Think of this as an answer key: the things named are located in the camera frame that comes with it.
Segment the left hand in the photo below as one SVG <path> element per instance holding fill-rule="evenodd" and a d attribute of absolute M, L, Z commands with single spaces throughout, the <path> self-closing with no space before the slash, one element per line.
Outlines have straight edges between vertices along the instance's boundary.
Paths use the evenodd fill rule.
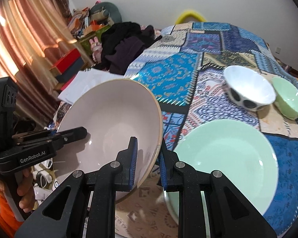
<path fill-rule="evenodd" d="M 19 202 L 20 208 L 28 213 L 34 208 L 35 194 L 33 188 L 32 169 L 27 168 L 22 171 L 23 179 L 17 188 L 17 194 L 21 197 Z M 6 184 L 0 179 L 0 195 L 4 197 Z"/>

